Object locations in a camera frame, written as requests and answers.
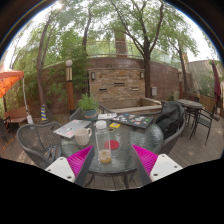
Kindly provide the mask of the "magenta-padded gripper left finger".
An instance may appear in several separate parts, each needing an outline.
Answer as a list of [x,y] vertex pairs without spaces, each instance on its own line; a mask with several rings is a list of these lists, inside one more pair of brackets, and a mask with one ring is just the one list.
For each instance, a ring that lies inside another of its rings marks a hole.
[[94,157],[94,146],[90,145],[68,158],[59,157],[46,171],[83,187]]

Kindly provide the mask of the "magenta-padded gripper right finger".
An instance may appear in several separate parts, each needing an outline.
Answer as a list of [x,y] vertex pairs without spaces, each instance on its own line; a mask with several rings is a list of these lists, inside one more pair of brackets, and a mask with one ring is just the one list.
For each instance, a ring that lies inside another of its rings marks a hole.
[[131,145],[131,156],[143,185],[147,185],[182,169],[168,155],[156,155],[134,144]]

